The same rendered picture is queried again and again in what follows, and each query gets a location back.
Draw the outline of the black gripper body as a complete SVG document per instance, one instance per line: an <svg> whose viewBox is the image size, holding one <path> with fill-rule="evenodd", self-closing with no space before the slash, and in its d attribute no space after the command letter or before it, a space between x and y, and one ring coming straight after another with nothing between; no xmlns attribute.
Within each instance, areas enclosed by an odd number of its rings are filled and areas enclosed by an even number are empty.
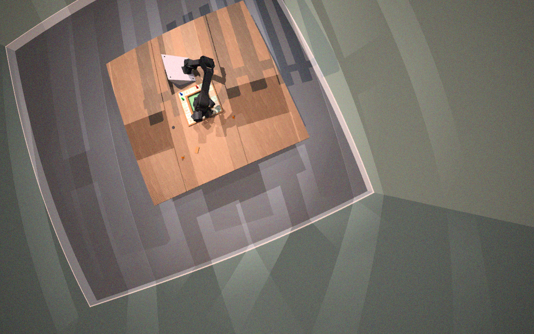
<svg viewBox="0 0 534 334"><path fill-rule="evenodd" d="M210 98L209 98L209 106L212 108L216 103L214 103ZM194 120L193 118L193 114L191 115L191 118Z"/></svg>

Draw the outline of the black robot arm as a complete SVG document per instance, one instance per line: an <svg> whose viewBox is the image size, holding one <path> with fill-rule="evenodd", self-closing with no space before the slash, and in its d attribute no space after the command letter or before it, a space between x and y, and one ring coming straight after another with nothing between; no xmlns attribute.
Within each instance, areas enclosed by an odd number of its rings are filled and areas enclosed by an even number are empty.
<svg viewBox="0 0 534 334"><path fill-rule="evenodd" d="M210 117L213 114L213 110L209 109L209 89L210 89L210 81L212 78L212 75L214 73L214 61L212 58L201 56L200 59L185 59L184 60L184 66L182 67L182 70L184 74L191 74L191 70L197 69L197 67L200 66L202 70L204 71L203 75L203 81L201 86L201 93L197 97L194 97L193 107L193 118L194 122L201 122L202 121L202 115L204 115L206 118ZM208 68L209 67L209 68ZM211 68L211 69L210 69Z"/></svg>

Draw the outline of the wooden board game with central tray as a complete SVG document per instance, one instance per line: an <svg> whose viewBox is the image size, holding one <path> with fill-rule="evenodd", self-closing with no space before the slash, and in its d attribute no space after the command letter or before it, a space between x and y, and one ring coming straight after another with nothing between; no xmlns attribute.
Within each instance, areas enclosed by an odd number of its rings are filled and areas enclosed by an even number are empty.
<svg viewBox="0 0 534 334"><path fill-rule="evenodd" d="M192 88L189 88L187 90L185 90L184 92L181 92L183 95L181 96L180 93L178 94L179 95L179 98L180 98L180 101L181 101L181 104L184 108L184 112L185 112L185 115L187 117L187 122L189 123L189 125L191 123L195 123L194 120L191 118L191 112L193 113L194 112L194 107L193 107L193 102L194 102L194 97L197 97L199 95L199 93L201 93L201 86L202 86L202 83L197 85L198 86L198 89L196 88L196 86L193 86ZM190 94L190 95L189 95ZM214 92L214 89L213 89L213 86L212 84L210 83L210 89L209 89L209 94L210 94L210 99L216 103L214 105L214 108L212 108L213 110L213 114L216 114L221 110L221 107L220 107L220 103L219 101L217 100L217 97L216 97L216 93ZM184 98L184 101L181 99ZM187 101L186 101L186 98L187 98ZM189 103L189 106L187 104L187 102ZM190 112L191 110L191 112Z"/></svg>

